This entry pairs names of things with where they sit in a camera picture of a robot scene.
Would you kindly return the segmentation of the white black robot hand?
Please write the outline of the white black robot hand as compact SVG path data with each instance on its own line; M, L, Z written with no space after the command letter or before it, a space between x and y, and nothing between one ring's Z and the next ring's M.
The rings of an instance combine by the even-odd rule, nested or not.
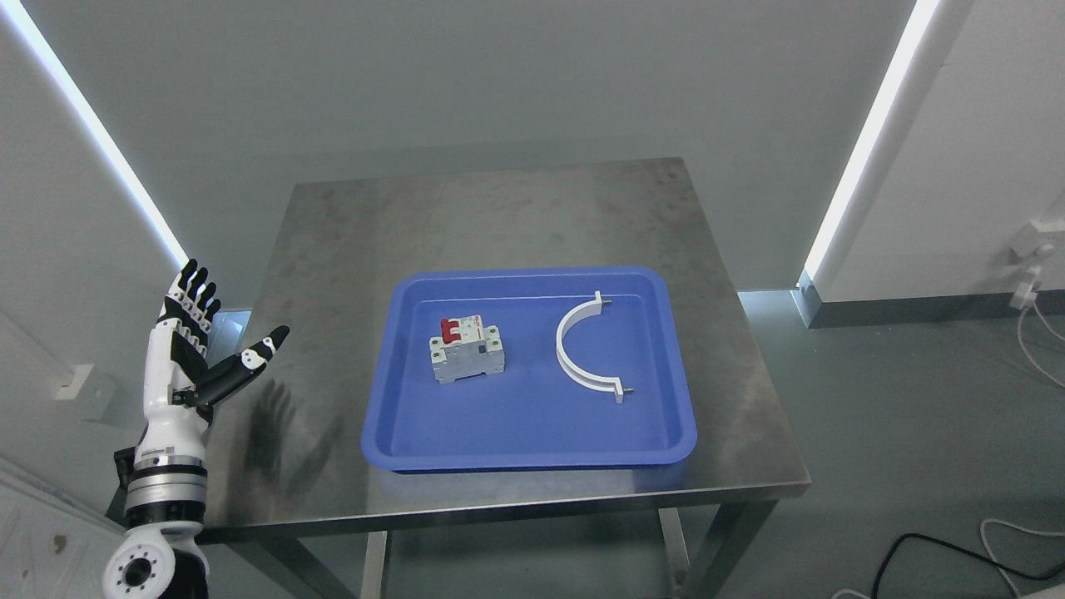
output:
M286 325L217 365L208 365L209 333L220 310L209 270L190 259L165 292L150 329L143 383L146 428L133 456L137 468L200 466L203 435L215 409L259 378L288 338Z

